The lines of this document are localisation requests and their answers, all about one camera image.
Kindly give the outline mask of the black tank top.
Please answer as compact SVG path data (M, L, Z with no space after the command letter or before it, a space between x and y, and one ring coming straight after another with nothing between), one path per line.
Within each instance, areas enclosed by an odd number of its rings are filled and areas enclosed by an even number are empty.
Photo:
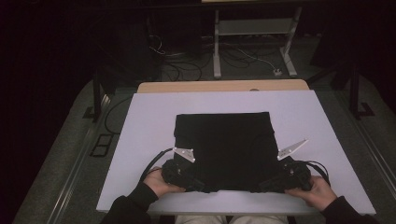
M184 114L176 118L176 146L193 150L189 173L203 192L258 192L280 170L270 114Z

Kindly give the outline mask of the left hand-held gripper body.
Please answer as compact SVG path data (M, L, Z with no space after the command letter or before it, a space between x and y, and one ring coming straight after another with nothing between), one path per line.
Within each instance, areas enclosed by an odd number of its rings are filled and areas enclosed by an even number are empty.
M190 174L189 169L195 163L193 149L173 147L172 151L174 158L167 160L162 167L163 180L181 188L191 188L194 177Z

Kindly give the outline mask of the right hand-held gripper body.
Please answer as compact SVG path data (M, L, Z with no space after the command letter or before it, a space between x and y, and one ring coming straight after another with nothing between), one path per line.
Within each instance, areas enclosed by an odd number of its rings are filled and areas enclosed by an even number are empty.
M284 173L281 175L281 185L283 189L310 190L309 179L311 173L304 161L295 161L291 155L301 148L307 139L297 142L291 146L280 149L277 159L282 163Z

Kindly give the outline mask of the white table cover board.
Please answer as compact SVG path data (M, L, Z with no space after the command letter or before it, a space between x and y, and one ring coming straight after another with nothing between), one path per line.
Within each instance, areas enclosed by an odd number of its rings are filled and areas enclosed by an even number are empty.
M279 148L297 142L295 160L318 161L330 175L332 189L361 214L373 214L324 110L313 91L225 91L137 93L130 104L110 164L97 210L107 211L113 201L129 194L149 162L175 143L179 114L267 112ZM170 193L150 209L152 215L312 215L316 211L282 193L219 191Z

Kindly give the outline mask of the person's leg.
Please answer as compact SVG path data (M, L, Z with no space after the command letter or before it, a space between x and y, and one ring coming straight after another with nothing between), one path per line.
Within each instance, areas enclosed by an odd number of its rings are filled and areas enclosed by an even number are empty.
M289 224L285 216L241 216L233 217L229 224Z
M175 224L228 224L224 216L177 216Z

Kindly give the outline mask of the metal floor rail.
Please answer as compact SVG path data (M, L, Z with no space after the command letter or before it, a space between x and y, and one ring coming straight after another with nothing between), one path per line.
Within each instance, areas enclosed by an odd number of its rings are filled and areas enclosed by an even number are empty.
M77 97L46 158L53 177L55 198L46 224L59 224L81 174L100 123L100 113L111 100L105 94L96 99L92 94Z
M335 96L340 106L343 108L348 118L351 120L351 123L359 133L359 136L361 137L361 140L363 141L364 145L366 145L370 158L375 165L375 168L381 175L383 181L385 182L386 186L389 189L390 194L396 201L396 174L394 174L391 171L384 156L381 154L374 140L369 135L367 129L364 127L363 123L361 122L362 115L358 116L350 111L348 107L348 100L343 93L337 91L335 93Z

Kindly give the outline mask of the person's right hand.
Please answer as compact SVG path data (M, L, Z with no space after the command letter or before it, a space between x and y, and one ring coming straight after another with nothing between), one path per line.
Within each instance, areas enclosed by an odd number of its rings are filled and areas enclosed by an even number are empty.
M312 175L310 184L312 187L309 191L286 189L285 193L302 199L308 206L316 208L319 211L323 211L337 199L337 195L323 177Z

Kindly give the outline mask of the person's left hand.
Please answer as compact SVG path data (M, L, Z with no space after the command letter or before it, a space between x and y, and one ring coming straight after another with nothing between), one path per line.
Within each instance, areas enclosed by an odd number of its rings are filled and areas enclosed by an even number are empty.
M166 183L163 180L162 171L162 168L155 167L144 179L144 183L152 189L158 198L161 198L167 193L180 193L185 191L182 187Z

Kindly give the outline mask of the black metal stand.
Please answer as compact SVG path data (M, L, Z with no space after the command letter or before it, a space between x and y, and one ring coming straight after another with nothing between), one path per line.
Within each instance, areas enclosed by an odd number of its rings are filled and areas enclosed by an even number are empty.
M349 84L349 106L348 109L357 120L361 117L371 117L375 113L367 103L359 102L360 74L357 65L349 60L340 60L324 70L308 78L305 82L312 85L316 81L333 74L330 86L333 90L340 91Z
M107 70L99 67L92 75L93 106L86 109L83 118L92 119L93 122L99 120L102 114L103 101L111 88Z

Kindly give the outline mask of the person's left leg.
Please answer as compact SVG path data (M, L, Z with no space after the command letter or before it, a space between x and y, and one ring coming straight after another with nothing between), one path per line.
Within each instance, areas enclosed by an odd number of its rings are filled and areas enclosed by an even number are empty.
M224 216L177 216L175 224L228 224Z

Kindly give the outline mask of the grey metal desk frame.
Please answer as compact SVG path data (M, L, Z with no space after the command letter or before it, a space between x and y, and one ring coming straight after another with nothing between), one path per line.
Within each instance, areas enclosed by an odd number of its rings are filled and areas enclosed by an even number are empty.
M214 19L213 52L214 79L221 79L219 38L221 36L234 35L285 35L287 38L286 42L284 46L279 49L279 52L289 76L296 77L297 71L290 57L290 47L292 39L296 33L302 11L302 7L296 7L293 16L290 18L223 20L220 17L220 10L216 9Z

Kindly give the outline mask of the person's right leg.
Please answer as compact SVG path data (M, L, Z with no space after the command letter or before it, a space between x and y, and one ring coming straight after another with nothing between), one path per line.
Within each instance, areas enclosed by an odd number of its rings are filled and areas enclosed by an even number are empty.
M229 224L289 224L285 216L241 216L233 217Z

